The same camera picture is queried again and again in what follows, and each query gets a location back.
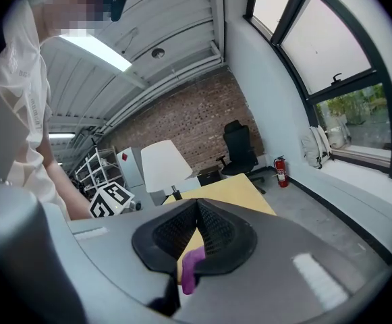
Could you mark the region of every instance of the black window frame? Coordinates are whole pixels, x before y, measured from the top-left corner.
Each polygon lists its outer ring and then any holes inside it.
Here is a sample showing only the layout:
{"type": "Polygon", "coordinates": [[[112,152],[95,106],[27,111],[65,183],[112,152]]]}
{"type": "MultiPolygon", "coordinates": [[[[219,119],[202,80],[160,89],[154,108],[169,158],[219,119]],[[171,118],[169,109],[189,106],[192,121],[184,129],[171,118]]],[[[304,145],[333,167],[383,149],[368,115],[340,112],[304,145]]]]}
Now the black window frame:
{"type": "Polygon", "coordinates": [[[346,161],[349,163],[362,165],[365,167],[380,170],[387,173],[392,178],[392,81],[387,71],[386,65],[377,50],[376,45],[365,31],[364,27],[354,17],[351,11],[339,0],[321,0],[325,3],[335,15],[347,26],[349,31],[353,34],[363,52],[365,53],[371,68],[369,70],[360,72],[352,77],[345,80],[341,80],[331,85],[328,88],[315,92],[314,94],[308,94],[308,90],[303,80],[301,79],[297,69],[286,55],[285,51],[281,48],[281,43],[284,41],[287,33],[290,31],[293,23],[303,8],[306,0],[289,0],[279,23],[272,34],[263,23],[254,16],[254,6],[256,0],[248,0],[246,19],[268,42],[274,52],[277,54],[286,70],[288,71],[291,79],[293,80],[299,96],[304,105],[308,121],[311,126],[319,125],[316,116],[316,104],[319,102],[326,101],[335,97],[349,94],[353,91],[366,88],[375,84],[381,83],[385,93],[387,101],[387,111],[389,116],[389,123],[391,126],[391,158],[389,162],[385,159],[377,159],[376,157],[363,157],[362,155],[353,155],[351,153],[342,153],[339,150],[334,150],[334,158],[346,161]]]}

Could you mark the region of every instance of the purple object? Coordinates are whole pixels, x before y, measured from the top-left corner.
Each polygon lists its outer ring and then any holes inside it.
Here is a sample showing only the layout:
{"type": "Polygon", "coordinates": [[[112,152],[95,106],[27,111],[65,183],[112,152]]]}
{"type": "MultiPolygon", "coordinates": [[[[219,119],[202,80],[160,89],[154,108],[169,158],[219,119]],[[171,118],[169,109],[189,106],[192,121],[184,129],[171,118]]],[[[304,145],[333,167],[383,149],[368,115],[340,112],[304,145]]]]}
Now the purple object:
{"type": "Polygon", "coordinates": [[[185,295],[193,293],[196,287],[196,279],[194,278],[194,266],[197,262],[202,261],[206,258],[204,254],[204,246],[197,248],[196,250],[189,251],[182,259],[182,292],[185,295]]]}

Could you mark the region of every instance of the red fire extinguisher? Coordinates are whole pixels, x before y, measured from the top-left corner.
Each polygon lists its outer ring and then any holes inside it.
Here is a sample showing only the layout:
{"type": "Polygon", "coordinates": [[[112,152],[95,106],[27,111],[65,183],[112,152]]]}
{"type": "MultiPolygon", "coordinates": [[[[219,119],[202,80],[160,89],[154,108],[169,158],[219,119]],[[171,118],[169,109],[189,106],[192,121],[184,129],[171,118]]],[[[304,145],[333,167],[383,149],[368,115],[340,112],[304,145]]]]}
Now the red fire extinguisher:
{"type": "Polygon", "coordinates": [[[274,168],[275,171],[277,171],[278,185],[280,187],[287,187],[289,182],[287,181],[287,174],[285,172],[285,159],[283,156],[280,156],[274,160],[274,168]]]}

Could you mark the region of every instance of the lamp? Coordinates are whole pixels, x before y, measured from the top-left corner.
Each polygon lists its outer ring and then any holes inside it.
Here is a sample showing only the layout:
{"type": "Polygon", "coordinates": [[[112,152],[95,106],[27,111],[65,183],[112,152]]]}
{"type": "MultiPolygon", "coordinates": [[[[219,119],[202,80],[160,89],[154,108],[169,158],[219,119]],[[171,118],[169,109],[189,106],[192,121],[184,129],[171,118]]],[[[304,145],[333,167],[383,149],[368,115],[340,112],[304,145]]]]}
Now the lamp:
{"type": "Polygon", "coordinates": [[[171,140],[142,149],[142,166],[147,192],[172,187],[175,199],[182,199],[175,185],[188,178],[192,170],[171,140]]]}

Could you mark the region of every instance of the mesh pad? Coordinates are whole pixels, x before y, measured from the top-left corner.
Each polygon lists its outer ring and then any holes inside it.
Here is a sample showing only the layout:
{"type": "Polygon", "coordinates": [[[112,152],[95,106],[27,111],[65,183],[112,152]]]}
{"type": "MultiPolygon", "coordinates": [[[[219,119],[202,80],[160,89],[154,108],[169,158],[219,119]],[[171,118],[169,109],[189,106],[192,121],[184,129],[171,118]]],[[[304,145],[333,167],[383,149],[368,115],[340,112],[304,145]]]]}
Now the mesh pad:
{"type": "Polygon", "coordinates": [[[155,244],[178,260],[196,230],[195,219],[196,205],[178,213],[154,230],[155,244]]]}
{"type": "Polygon", "coordinates": [[[176,276],[176,262],[196,227],[206,253],[194,268],[196,281],[201,275],[232,272],[250,258],[257,244],[256,232],[247,221],[213,201],[192,199],[141,225],[132,245],[148,269],[176,276]]]}
{"type": "Polygon", "coordinates": [[[235,238],[235,230],[220,215],[198,203],[197,228],[202,235],[206,255],[218,253],[235,238]]]}

